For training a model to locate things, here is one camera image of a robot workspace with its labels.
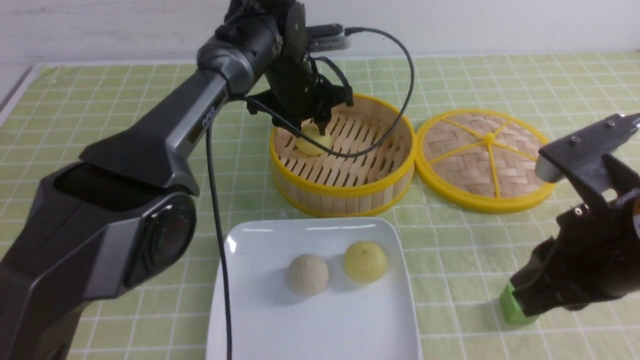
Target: square plate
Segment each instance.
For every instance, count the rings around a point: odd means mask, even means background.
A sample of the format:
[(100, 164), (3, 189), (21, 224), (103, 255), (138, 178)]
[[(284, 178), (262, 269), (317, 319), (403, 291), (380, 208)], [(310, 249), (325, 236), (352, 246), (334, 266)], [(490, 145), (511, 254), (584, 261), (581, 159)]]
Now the square plate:
[[(342, 257), (360, 240), (375, 241), (388, 258), (378, 281), (346, 276)], [(233, 359), (422, 359), (409, 276), (400, 239), (380, 218), (247, 222), (225, 242), (231, 298)], [(287, 284), (291, 261), (322, 257), (329, 282), (310, 298)], [(218, 267), (207, 337), (207, 360), (226, 359), (225, 303)]]

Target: green block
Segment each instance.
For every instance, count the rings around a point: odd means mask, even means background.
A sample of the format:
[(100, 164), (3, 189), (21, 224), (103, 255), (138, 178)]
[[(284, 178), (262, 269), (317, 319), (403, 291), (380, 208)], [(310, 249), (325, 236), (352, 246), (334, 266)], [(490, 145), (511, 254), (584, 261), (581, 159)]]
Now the green block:
[(520, 305), (511, 294), (513, 290), (513, 285), (509, 282), (507, 286), (504, 287), (502, 294), (500, 294), (500, 306), (502, 308), (502, 314), (504, 315), (504, 321), (511, 324), (534, 323), (539, 316), (526, 317), (522, 313)]

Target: steamer basket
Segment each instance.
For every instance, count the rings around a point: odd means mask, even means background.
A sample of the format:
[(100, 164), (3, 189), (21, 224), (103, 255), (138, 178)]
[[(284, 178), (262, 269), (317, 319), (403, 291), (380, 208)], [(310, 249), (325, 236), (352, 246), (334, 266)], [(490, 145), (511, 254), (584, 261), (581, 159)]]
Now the steamer basket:
[(506, 114), (460, 109), (437, 115), (417, 133), (417, 171), (443, 198), (483, 213), (515, 213), (543, 202), (554, 185), (534, 173), (547, 139)]
[[(326, 128), (332, 150), (354, 153), (378, 141), (399, 111), (374, 97), (354, 95), (353, 106), (336, 106)], [(355, 159), (309, 156), (296, 139), (276, 128), (269, 140), (273, 177), (282, 196), (316, 217), (373, 216), (402, 198), (413, 176), (413, 127), (406, 117), (377, 149)]]

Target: black cable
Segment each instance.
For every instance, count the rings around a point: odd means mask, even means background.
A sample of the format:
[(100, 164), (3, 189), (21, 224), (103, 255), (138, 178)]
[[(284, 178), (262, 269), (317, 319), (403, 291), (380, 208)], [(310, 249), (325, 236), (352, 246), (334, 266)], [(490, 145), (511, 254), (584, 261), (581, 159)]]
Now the black cable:
[(337, 151), (333, 151), (329, 148), (327, 148), (326, 146), (318, 143), (317, 141), (311, 139), (311, 137), (305, 135), (302, 133), (302, 131), (298, 130), (298, 128), (296, 126), (294, 126), (293, 124), (291, 124), (287, 119), (285, 119), (283, 116), (281, 116), (280, 114), (277, 114), (275, 111), (273, 111), (272, 109), (268, 108), (265, 104), (262, 104), (260, 101), (255, 100), (251, 97), (236, 97), (233, 99), (233, 101), (246, 101), (246, 102), (250, 102), (256, 106), (261, 107), (266, 113), (268, 113), (269, 115), (271, 115), (272, 117), (284, 122), (285, 124), (289, 125), (289, 127), (293, 130), (294, 134), (296, 136), (300, 136), (303, 139), (305, 139), (306, 141), (310, 142), (311, 144), (313, 144), (314, 146), (326, 151), (329, 155), (333, 155), (336, 156), (338, 158), (356, 158), (358, 156), (367, 154), (368, 152), (373, 151), (375, 148), (379, 147), (394, 131), (394, 129), (396, 128), (396, 126), (398, 125), (398, 123), (400, 123), (400, 119), (402, 119), (402, 116), (404, 115), (404, 111), (406, 110), (406, 107), (409, 105), (409, 100), (411, 99), (411, 94), (413, 93), (413, 83), (415, 81), (415, 69), (413, 67), (413, 61), (411, 59), (411, 55), (409, 54), (409, 50), (407, 50), (407, 48), (403, 45), (402, 42), (400, 42), (400, 40), (396, 39), (395, 37), (393, 37), (392, 35), (388, 34), (387, 32), (384, 32), (382, 30), (377, 30), (377, 29), (371, 29), (371, 28), (346, 28), (345, 29), (345, 34), (351, 35), (351, 34), (355, 34), (355, 33), (364, 33), (364, 32), (369, 32), (369, 33), (376, 33), (376, 34), (380, 34), (383, 35), (384, 37), (389, 38), (391, 41), (395, 42), (400, 49), (402, 49), (402, 51), (404, 52), (404, 55), (406, 56), (407, 62), (409, 63), (409, 71), (410, 71), (410, 79), (409, 79), (409, 90), (407, 91), (406, 94), (406, 98), (404, 99), (404, 104), (402, 105), (402, 108), (400, 109), (400, 112), (398, 113), (398, 116), (396, 118), (396, 120), (394, 121), (394, 123), (391, 125), (391, 127), (389, 128), (389, 130), (387, 130), (387, 132), (373, 145), (371, 145), (369, 148), (362, 150), (362, 151), (358, 151), (358, 152), (354, 152), (353, 154), (343, 154), (341, 152), (337, 152)]
[(213, 202), (213, 217), (216, 222), (216, 236), (218, 237), (218, 249), (222, 262), (222, 280), (225, 292), (225, 318), (227, 320), (227, 360), (231, 360), (231, 304), (229, 301), (229, 275), (227, 273), (227, 256), (225, 255), (225, 238), (222, 236), (222, 221), (220, 220), (220, 205), (216, 192), (216, 178), (213, 174), (213, 155), (211, 154), (211, 126), (207, 129), (207, 170), (209, 171), (209, 188), (211, 189), (211, 201)]

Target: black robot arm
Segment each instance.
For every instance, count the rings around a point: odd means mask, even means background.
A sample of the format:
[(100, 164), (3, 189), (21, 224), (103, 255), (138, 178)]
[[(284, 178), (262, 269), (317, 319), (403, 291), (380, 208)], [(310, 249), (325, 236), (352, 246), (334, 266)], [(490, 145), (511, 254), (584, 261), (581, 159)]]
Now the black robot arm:
[[(612, 153), (640, 124), (640, 114), (612, 115), (540, 149), (536, 175), (566, 178), (584, 201), (560, 214), (560, 232), (532, 252), (511, 277), (525, 316), (584, 309), (640, 290), (640, 176)], [(616, 198), (607, 201), (606, 190)]]
[(300, 123), (315, 114), (321, 92), (298, 93), (317, 89), (304, 30), (304, 7), (293, 0), (233, 0), (191, 77), (131, 128), (40, 181), (0, 261), (0, 360), (65, 359), (91, 302), (118, 298), (180, 259), (199, 194), (188, 157), (225, 103), (267, 74), (283, 116)]

